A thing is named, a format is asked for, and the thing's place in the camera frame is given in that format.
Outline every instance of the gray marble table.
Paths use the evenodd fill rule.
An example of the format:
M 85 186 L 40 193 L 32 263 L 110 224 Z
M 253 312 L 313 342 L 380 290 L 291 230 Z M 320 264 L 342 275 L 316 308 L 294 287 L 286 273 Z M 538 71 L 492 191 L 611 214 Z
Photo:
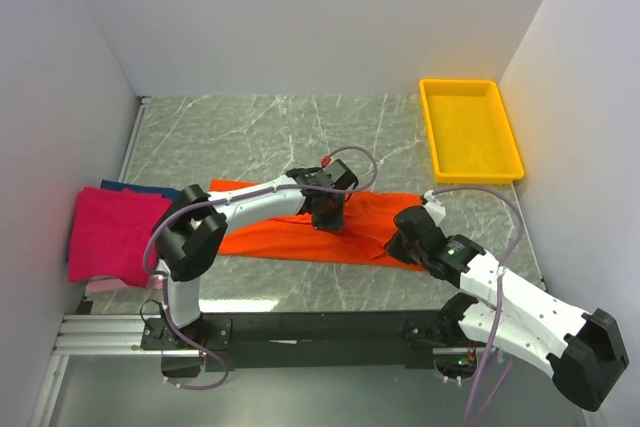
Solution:
M 317 165 L 346 144 L 379 159 L 376 192 L 424 193 L 436 186 L 420 101 L 414 95 L 152 97 L 143 104 L 124 180 L 182 189 L 213 178 L 263 182 L 295 166 Z M 362 179 L 366 158 L 343 156 Z M 511 185 L 497 189 L 516 199 Z M 461 233 L 496 255 L 516 233 L 508 207 L 481 192 L 443 194 L 446 233 Z M 528 236 L 507 262 L 543 286 Z M 219 256 L 202 277 L 201 308 L 313 311 L 440 308 L 456 290 L 423 272 Z M 136 313 L 157 292 L 92 295 L 93 313 Z

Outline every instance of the white wall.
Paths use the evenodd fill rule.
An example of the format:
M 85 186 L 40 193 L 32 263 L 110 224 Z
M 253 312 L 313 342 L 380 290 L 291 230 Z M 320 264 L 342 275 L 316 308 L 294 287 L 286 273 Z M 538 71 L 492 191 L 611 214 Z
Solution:
M 87 0 L 138 94 L 414 92 L 502 76 L 541 0 Z
M 0 395 L 26 425 L 66 307 L 74 198 L 117 175 L 135 97 L 82 0 L 0 0 Z
M 640 415 L 639 32 L 640 0 L 544 0 L 500 83 L 549 287 L 616 316 L 629 350 L 602 409 L 611 427 Z

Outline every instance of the cloth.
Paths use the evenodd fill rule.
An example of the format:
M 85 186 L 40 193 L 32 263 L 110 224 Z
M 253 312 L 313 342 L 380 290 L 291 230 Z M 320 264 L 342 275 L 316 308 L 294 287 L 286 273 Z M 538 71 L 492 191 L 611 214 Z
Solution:
M 100 188 L 104 190 L 114 190 L 122 192 L 130 190 L 139 194 L 160 194 L 165 199 L 175 200 L 180 195 L 180 191 L 170 187 L 150 187 L 147 185 L 125 184 L 124 182 L 116 182 L 115 180 L 103 180 L 100 182 Z
M 142 254 L 153 226 L 170 204 L 159 194 L 86 187 L 76 201 L 69 281 L 108 276 L 145 287 L 149 275 L 142 268 Z
M 255 185 L 232 180 L 212 180 L 210 191 L 223 192 Z M 384 245 L 396 233 L 395 215 L 420 204 L 414 194 L 357 192 L 345 204 L 345 227 L 337 234 L 315 230 L 311 215 L 265 220 L 224 237 L 223 255 L 244 255 L 268 259 L 311 260 L 345 264 L 383 265 L 423 270 L 388 256 Z
M 87 282 L 84 291 L 87 294 L 99 294 L 100 292 L 112 292 L 114 290 L 130 289 L 131 287 L 115 277 L 92 277 Z M 162 290 L 162 279 L 150 278 L 145 289 Z

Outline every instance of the black base bar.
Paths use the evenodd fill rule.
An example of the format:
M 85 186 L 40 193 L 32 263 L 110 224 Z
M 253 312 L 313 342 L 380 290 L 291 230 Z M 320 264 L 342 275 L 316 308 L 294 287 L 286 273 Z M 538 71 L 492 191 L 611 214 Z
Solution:
M 203 314 L 189 327 L 189 336 L 206 342 L 232 370 L 362 365 L 430 369 L 434 348 L 469 345 L 444 310 Z M 143 350 L 189 348 L 174 338 L 162 318 L 149 319 L 148 326 Z M 173 375 L 167 375 L 172 369 L 165 363 L 165 375 L 184 374 L 184 362 L 178 362 L 179 369 L 176 364 Z M 206 370 L 221 369 L 207 358 Z

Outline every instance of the yellow tray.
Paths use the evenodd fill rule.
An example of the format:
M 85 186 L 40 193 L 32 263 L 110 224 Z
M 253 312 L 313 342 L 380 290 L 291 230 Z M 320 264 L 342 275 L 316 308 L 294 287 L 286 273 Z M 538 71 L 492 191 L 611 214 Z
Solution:
M 495 82 L 423 79 L 420 95 L 436 182 L 508 184 L 524 177 Z

